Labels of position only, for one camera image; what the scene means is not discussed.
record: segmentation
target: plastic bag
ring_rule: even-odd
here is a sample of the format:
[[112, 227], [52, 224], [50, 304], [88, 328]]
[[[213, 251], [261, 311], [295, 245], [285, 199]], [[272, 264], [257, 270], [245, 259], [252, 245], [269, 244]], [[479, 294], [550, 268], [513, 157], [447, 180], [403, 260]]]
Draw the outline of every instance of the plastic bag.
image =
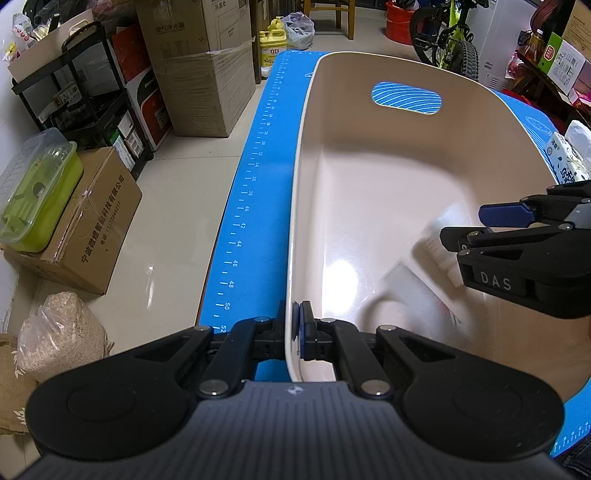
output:
[[18, 336], [17, 365], [38, 382], [108, 355], [104, 327], [72, 292], [47, 297]]
[[505, 78], [517, 80], [519, 78], [525, 77], [526, 73], [527, 68], [525, 64], [519, 59], [517, 52], [513, 52], [511, 60], [509, 61], [509, 65], [507, 65]]
[[281, 19], [285, 25], [287, 46], [295, 50], [307, 50], [314, 40], [314, 22], [302, 12], [289, 14]]
[[417, 0], [395, 0], [396, 6], [404, 10], [418, 10], [421, 6]]
[[3, 61], [13, 61], [17, 56], [17, 46], [12, 39], [12, 31], [0, 32], [0, 59]]
[[95, 20], [103, 24], [107, 37], [115, 35], [117, 27], [128, 27], [138, 18], [134, 0], [89, 0], [88, 8]]
[[29, 17], [23, 14], [12, 16], [12, 39], [20, 55], [37, 43], [37, 40], [31, 36], [32, 33], [33, 25]]
[[87, 7], [88, 2], [89, 0], [50, 0], [39, 10], [31, 12], [30, 17], [33, 19], [33, 26], [38, 27], [39, 25], [48, 24], [53, 14], [60, 14], [60, 23], [65, 23], [88, 10], [90, 8]]

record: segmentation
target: storage rack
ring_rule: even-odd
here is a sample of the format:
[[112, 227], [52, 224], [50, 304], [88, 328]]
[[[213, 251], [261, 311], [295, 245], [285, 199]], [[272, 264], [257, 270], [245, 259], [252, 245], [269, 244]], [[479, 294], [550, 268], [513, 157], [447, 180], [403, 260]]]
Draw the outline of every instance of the storage rack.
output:
[[[76, 38], [79, 38], [83, 33], [86, 33], [90, 29], [94, 29], [94, 32], [88, 34], [85, 38], [78, 41], [76, 44], [72, 45]], [[84, 83], [80, 79], [78, 71], [74, 66], [74, 59], [78, 55], [82, 54], [85, 50], [98, 43], [102, 43], [103, 45], [107, 60], [111, 67], [111, 71], [113, 72], [113, 76], [115, 77], [118, 86], [118, 90], [112, 92], [114, 96], [113, 102], [102, 112], [97, 111], [91, 96], [88, 94], [88, 91], [86, 90]], [[43, 67], [39, 68], [37, 71], [31, 73], [21, 82], [16, 82], [13, 79], [12, 91], [20, 97], [25, 108], [27, 109], [27, 112], [29, 113], [29, 115], [31, 115], [31, 118], [35, 122], [37, 128], [39, 130], [45, 130], [45, 126], [41, 123], [41, 121], [37, 117], [37, 114], [33, 111], [29, 101], [25, 97], [25, 91], [31, 86], [45, 79], [46, 77], [51, 77], [54, 86], [57, 88], [59, 92], [60, 90], [62, 90], [62, 86], [60, 86], [55, 73], [61, 68], [67, 66], [80, 92], [82, 101], [85, 103], [86, 109], [92, 117], [92, 120], [84, 125], [79, 125], [75, 128], [68, 129], [67, 131], [62, 131], [62, 134], [69, 141], [76, 141], [79, 144], [82, 143], [83, 145], [85, 145], [86, 148], [111, 146], [111, 141], [109, 139], [108, 133], [106, 132], [106, 127], [109, 125], [110, 120], [125, 105], [127, 107], [127, 110], [129, 111], [129, 114], [131, 115], [136, 132], [139, 135], [139, 138], [144, 147], [142, 153], [139, 155], [139, 158], [137, 158], [135, 165], [131, 171], [132, 176], [135, 179], [137, 179], [140, 172], [144, 168], [146, 161], [154, 158], [154, 154], [150, 149], [150, 145], [146, 140], [144, 131], [142, 130], [141, 124], [138, 121], [138, 118], [131, 105], [131, 101], [129, 100], [129, 97], [127, 95], [127, 91], [125, 90], [123, 82], [119, 76], [115, 60], [113, 59], [113, 55], [111, 55], [111, 50], [107, 43], [105, 28], [102, 26], [100, 22], [91, 22], [88, 25], [85, 25], [81, 29], [74, 32], [72, 35], [70, 35], [70, 37], [63, 43], [61, 50], [62, 54], [58, 58], [47, 63]], [[96, 141], [88, 141], [88, 139], [95, 138], [100, 138], [102, 141], [98, 144], [96, 143]]]

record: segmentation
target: tissue package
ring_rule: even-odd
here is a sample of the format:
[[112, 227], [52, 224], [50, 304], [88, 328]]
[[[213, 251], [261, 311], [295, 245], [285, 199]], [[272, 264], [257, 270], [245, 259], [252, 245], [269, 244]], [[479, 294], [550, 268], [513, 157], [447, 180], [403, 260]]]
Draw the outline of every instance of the tissue package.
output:
[[587, 171], [591, 172], [591, 130], [578, 120], [573, 120], [564, 137], [581, 156]]
[[560, 184], [589, 179], [581, 155], [558, 132], [554, 132], [546, 143], [546, 153]]

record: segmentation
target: bag of rice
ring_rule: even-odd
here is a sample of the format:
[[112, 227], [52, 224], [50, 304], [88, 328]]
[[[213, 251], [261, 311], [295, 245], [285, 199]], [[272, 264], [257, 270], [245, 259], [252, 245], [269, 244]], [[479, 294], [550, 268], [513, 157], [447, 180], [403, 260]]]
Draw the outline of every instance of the bag of rice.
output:
[[49, 295], [18, 336], [17, 364], [43, 382], [109, 354], [104, 327], [73, 292]]

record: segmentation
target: product box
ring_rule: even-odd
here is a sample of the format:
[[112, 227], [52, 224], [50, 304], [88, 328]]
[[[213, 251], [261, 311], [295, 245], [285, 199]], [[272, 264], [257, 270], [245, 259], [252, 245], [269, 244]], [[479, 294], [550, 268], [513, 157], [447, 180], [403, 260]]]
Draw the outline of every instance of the product box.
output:
[[121, 73], [130, 82], [150, 66], [148, 50], [139, 24], [118, 31], [111, 38]]
[[177, 135], [227, 137], [255, 90], [246, 0], [136, 3]]
[[591, 60], [591, 10], [576, 0], [562, 38]]
[[84, 173], [47, 248], [30, 254], [1, 247], [42, 278], [104, 294], [142, 193], [113, 147], [79, 155]]
[[152, 67], [137, 75], [125, 88], [150, 147], [156, 151], [173, 125]]
[[570, 89], [577, 80], [579, 73], [585, 64], [584, 55], [577, 51], [572, 45], [564, 41], [555, 33], [550, 35], [550, 39], [542, 58], [538, 63], [538, 68], [544, 72], [565, 95], [568, 95]]

